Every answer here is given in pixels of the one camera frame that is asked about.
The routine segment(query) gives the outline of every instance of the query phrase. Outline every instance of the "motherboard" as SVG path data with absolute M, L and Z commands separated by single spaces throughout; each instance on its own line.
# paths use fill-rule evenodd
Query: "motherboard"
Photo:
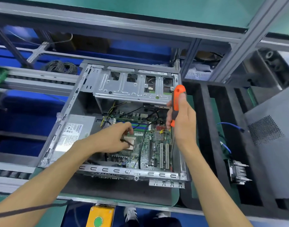
M 129 117 L 121 115 L 119 112 L 112 118 L 104 119 L 108 119 L 110 124 L 131 122 L 134 134 L 128 134 L 123 138 L 133 146 L 109 154 L 106 160 L 113 162 L 112 166 L 135 169 L 139 168 L 140 161 L 140 169 L 172 172 L 172 133 L 166 129 L 165 120 L 158 118 L 150 122 L 150 119 L 145 119 L 147 114 L 133 113 Z

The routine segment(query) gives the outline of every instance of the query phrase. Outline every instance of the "forearm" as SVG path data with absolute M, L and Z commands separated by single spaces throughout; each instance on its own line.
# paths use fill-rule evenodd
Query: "forearm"
M 209 226 L 252 226 L 214 175 L 196 143 L 190 143 L 181 151 Z
M 88 158 L 74 146 L 39 175 L 0 202 L 0 212 L 53 203 L 80 165 Z M 46 210 L 0 218 L 0 226 L 35 226 Z

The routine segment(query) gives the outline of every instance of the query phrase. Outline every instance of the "black pants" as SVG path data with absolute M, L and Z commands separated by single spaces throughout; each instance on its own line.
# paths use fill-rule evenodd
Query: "black pants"
M 146 221 L 145 226 L 149 227 L 181 227 L 181 223 L 174 217 L 153 218 Z M 139 222 L 136 220 L 129 220 L 125 227 L 139 227 Z

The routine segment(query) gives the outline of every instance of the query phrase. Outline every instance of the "bundle of gray cables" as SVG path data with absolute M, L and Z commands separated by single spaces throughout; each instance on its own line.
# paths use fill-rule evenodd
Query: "bundle of gray cables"
M 41 68 L 42 71 L 77 75 L 77 66 L 71 62 L 50 61 Z

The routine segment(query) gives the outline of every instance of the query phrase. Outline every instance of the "power supply label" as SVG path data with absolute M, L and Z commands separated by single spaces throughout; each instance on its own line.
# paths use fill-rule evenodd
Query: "power supply label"
M 82 124 L 67 123 L 62 136 L 59 138 L 55 151 L 68 151 L 73 143 L 78 140 Z

